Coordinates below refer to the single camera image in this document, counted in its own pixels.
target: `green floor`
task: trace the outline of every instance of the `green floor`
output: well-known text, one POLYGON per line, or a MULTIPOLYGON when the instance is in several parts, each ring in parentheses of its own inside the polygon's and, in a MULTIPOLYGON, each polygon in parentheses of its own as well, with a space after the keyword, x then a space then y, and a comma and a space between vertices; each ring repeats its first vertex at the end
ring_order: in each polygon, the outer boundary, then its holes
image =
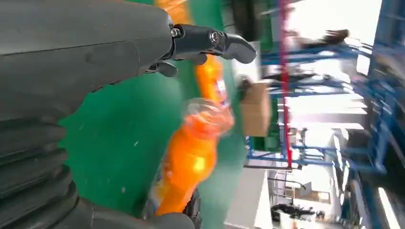
MULTIPOLYGON (((192 0, 196 24, 222 30, 221 2, 192 0)), ((89 94, 82 107, 62 121, 80 195, 93 202, 139 217, 166 144, 181 122, 184 101, 198 97, 188 62, 177 62, 177 78, 142 75, 89 94)), ((246 151, 230 63, 224 79, 237 123, 218 148, 218 165, 200 185, 203 228, 221 228, 246 151)))

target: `white wall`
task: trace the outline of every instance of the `white wall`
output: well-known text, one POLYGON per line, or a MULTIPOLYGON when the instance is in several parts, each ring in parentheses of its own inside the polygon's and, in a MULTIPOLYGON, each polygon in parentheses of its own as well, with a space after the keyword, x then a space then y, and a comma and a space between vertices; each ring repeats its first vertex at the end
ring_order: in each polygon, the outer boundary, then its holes
MULTIPOLYGON (((268 217, 266 213, 260 213, 260 215, 256 217, 264 180, 267 181, 265 170, 243 168, 239 178, 239 184, 226 216, 225 225, 230 225, 233 228, 254 229, 256 219, 258 220, 258 225, 260 224, 261 226, 264 226, 264 221, 271 222, 271 218, 266 219, 266 217, 268 217)), ((265 199, 262 199, 260 205, 261 209, 266 208, 264 201, 265 199)))

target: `orange bottle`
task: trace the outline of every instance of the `orange bottle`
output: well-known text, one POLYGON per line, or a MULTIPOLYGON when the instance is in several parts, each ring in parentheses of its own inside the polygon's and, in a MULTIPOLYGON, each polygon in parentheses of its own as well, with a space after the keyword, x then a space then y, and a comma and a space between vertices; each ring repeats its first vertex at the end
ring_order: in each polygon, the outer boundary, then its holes
POLYGON ((197 185, 212 173, 218 137, 228 130, 223 125, 227 115, 216 102, 191 100, 149 194, 155 215, 183 212, 197 185))
POLYGON ((194 73, 203 98, 227 105, 222 64, 215 56, 207 55, 207 61, 195 66, 194 73))

